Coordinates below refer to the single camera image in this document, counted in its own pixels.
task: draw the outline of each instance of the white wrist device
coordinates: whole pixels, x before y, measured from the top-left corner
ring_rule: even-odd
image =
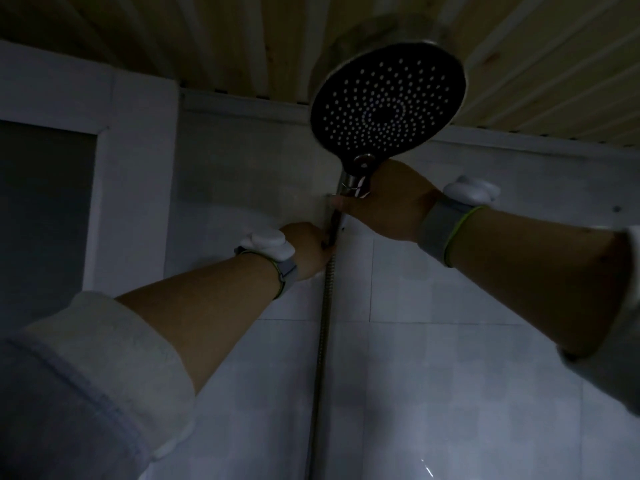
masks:
[[[420,224],[418,246],[444,266],[451,267],[447,262],[447,247],[453,236],[471,214],[491,205],[500,196],[500,187],[462,175],[447,184],[443,193]]]
[[[252,232],[240,241],[235,252],[236,256],[245,253],[259,254],[273,263],[280,278],[280,292],[274,299],[281,297],[298,280],[298,266],[293,261],[296,250],[277,229],[265,228]]]

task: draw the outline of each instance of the forearm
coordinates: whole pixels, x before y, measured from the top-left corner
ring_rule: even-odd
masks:
[[[245,254],[117,300],[171,343],[199,392],[279,289],[275,266]]]
[[[453,239],[453,266],[578,356],[594,352],[631,274],[627,236],[482,209]]]

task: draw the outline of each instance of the green elastic band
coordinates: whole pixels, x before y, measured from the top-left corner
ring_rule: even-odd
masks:
[[[447,265],[447,267],[453,267],[451,265],[451,263],[449,262],[449,245],[451,244],[451,242],[453,241],[453,238],[456,236],[456,234],[458,233],[458,231],[460,230],[460,227],[462,227],[462,224],[464,224],[466,222],[466,220],[471,217],[477,210],[480,209],[484,209],[484,206],[481,205],[480,207],[474,207],[473,209],[469,210],[456,224],[455,227],[453,227],[453,231],[451,231],[451,234],[449,234],[449,238],[447,239],[447,244],[444,246],[444,264]]]
[[[261,254],[261,253],[259,253],[257,251],[253,251],[251,249],[245,249],[240,254],[238,254],[238,256],[242,256],[243,254],[255,254],[255,255],[262,256],[263,258],[267,259],[267,261],[269,261],[273,265],[273,267],[276,268],[276,271],[278,272],[278,279],[280,280],[280,268],[276,264],[276,261],[274,261],[273,259],[271,259],[268,256],[265,256],[264,254]],[[280,280],[280,291],[278,291],[278,294],[276,295],[276,297],[274,299],[278,299],[283,291],[284,291],[284,281]]]

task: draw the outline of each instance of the shower head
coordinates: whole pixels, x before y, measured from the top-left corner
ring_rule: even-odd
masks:
[[[329,46],[309,82],[316,140],[354,177],[424,143],[451,122],[467,90],[443,27],[420,14],[383,15]]]

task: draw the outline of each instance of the wooden ceiling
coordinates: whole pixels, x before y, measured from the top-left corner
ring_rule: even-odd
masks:
[[[469,78],[454,124],[640,146],[640,0],[0,0],[0,37],[306,103],[321,50],[394,12],[451,27]]]

